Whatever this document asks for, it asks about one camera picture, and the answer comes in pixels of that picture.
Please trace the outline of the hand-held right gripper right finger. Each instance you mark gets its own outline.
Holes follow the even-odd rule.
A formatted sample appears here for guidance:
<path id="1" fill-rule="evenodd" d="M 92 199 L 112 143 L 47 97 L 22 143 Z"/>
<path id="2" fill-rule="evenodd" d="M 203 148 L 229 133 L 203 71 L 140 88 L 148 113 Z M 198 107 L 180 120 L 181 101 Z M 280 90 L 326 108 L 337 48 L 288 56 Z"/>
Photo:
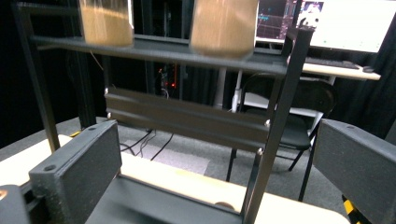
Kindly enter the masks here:
<path id="1" fill-rule="evenodd" d="M 320 122 L 314 166 L 372 224 L 396 224 L 396 146 L 332 119 Z"/>

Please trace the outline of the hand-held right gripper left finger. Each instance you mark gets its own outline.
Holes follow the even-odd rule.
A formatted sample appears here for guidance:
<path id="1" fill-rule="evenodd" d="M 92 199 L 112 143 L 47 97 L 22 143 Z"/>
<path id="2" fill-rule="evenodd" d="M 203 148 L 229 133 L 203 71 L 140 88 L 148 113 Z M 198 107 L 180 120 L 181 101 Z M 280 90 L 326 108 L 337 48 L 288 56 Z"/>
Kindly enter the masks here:
<path id="1" fill-rule="evenodd" d="M 82 131 L 29 172 L 55 224 L 84 224 L 121 167 L 118 123 Z"/>

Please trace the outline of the black metal shelf rack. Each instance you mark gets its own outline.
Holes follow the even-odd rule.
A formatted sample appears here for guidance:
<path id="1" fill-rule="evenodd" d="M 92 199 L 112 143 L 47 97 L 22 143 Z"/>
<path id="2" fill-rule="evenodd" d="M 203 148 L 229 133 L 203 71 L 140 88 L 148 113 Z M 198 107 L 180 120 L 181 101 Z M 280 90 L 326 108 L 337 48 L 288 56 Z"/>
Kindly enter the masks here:
<path id="1" fill-rule="evenodd" d="M 197 55 L 189 50 L 184 40 L 159 36 L 141 35 L 133 46 L 121 48 L 88 44 L 76 36 L 35 35 L 32 16 L 76 17 L 78 9 L 25 2 L 16 2 L 11 7 L 33 80 L 44 130 L 53 151 L 59 149 L 60 141 L 39 56 L 42 50 L 66 49 L 127 59 L 260 72 L 273 79 L 276 86 L 271 93 L 270 110 L 262 118 L 114 87 L 107 88 L 105 94 L 109 116 L 117 121 L 255 153 L 242 210 L 235 215 L 235 219 L 242 224 L 254 224 L 303 71 L 312 30 L 291 27 L 280 52 L 258 49 L 249 59 L 241 61 Z"/>

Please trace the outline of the silver lid glass jar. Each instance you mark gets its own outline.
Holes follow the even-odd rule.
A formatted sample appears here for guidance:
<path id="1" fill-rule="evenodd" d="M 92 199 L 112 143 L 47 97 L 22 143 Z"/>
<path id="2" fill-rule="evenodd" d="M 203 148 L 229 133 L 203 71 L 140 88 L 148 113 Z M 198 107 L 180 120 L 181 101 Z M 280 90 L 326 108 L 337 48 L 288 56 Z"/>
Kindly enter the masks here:
<path id="1" fill-rule="evenodd" d="M 134 43 L 133 0 L 79 0 L 84 39 L 125 47 Z"/>

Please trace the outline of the white lid glass jar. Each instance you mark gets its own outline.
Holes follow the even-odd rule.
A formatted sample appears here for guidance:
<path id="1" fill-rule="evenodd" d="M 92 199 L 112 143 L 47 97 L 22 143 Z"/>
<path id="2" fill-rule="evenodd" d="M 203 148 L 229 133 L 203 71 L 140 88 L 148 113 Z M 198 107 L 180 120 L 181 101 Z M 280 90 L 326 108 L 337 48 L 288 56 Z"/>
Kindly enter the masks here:
<path id="1" fill-rule="evenodd" d="M 259 0 L 195 0 L 190 48 L 205 56 L 246 58 L 255 47 Z"/>

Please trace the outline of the yellow striped black stand base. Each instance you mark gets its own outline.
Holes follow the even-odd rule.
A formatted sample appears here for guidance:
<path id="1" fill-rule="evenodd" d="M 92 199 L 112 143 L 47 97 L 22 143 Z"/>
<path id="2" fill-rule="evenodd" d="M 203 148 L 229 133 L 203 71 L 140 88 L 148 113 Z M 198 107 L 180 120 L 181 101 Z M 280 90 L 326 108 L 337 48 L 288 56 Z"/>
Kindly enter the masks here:
<path id="1" fill-rule="evenodd" d="M 363 224 L 361 213 L 355 208 L 352 202 L 345 196 L 342 196 L 342 200 L 351 224 Z"/>

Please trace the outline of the black folding chair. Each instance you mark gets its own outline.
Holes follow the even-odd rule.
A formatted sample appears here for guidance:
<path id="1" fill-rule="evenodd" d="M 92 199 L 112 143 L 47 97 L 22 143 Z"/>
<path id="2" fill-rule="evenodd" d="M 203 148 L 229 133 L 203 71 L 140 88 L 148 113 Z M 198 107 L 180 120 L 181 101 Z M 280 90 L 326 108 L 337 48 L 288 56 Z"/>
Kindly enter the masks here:
<path id="1" fill-rule="evenodd" d="M 269 77 L 249 77 L 235 90 L 232 111 L 266 116 L 275 86 L 276 82 Z M 298 82 L 279 143 L 281 147 L 298 151 L 289 167 L 290 172 L 303 154 L 312 148 L 319 121 L 331 114 L 336 103 L 337 94 L 332 84 L 306 78 Z"/>

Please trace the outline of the light grey floor mat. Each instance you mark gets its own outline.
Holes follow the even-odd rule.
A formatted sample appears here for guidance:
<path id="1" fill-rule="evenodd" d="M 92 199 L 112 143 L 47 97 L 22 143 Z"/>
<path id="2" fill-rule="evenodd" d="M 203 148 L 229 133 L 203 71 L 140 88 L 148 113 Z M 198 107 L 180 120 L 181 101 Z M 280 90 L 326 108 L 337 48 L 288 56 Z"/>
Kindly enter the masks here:
<path id="1" fill-rule="evenodd" d="M 187 153 L 176 152 L 168 148 L 160 150 L 159 147 L 152 145 L 146 145 L 145 147 L 140 148 L 140 145 L 134 146 L 134 142 L 132 140 L 121 143 L 120 149 L 149 161 L 160 162 L 200 175 L 205 173 L 209 164 L 208 159 Z"/>

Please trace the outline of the black keyboard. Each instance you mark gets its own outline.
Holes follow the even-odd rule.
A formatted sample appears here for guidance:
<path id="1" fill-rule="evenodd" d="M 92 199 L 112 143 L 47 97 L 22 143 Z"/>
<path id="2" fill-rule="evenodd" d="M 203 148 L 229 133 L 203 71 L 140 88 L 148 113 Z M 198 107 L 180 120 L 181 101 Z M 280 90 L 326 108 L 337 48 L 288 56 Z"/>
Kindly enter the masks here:
<path id="1" fill-rule="evenodd" d="M 307 57 L 305 59 L 304 66 L 328 66 L 328 67 L 337 67 L 337 68 L 345 68 L 345 69 L 355 69 L 359 70 L 360 68 L 349 61 L 335 61 L 335 60 L 326 60 L 319 58 Z"/>

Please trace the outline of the equipment rack with red light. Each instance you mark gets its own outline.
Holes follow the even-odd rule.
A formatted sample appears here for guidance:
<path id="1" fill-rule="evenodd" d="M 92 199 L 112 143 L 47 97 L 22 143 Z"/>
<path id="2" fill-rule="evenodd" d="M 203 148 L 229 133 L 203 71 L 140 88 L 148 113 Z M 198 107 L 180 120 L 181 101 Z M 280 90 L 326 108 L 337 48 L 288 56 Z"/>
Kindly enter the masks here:
<path id="1" fill-rule="evenodd" d="M 177 63 L 157 63 L 155 73 L 156 94 L 164 98 L 179 97 L 179 65 Z"/>

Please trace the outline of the bright computer monitor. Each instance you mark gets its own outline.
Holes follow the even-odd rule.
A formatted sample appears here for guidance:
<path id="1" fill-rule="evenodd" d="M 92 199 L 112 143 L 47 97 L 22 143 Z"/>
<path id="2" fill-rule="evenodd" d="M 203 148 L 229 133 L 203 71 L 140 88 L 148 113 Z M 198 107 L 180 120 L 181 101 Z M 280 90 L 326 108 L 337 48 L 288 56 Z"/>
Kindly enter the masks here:
<path id="1" fill-rule="evenodd" d="M 297 24 L 313 47 L 377 53 L 395 14 L 396 0 L 304 0 Z"/>

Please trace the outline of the dark computer monitor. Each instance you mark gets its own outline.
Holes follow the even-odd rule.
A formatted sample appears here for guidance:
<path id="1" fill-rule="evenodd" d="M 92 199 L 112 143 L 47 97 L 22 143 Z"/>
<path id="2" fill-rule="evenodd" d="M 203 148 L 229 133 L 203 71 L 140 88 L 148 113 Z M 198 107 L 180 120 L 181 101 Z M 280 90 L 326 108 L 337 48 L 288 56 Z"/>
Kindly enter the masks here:
<path id="1" fill-rule="evenodd" d="M 256 39 L 281 43 L 289 27 L 295 23 L 299 0 L 259 0 Z"/>

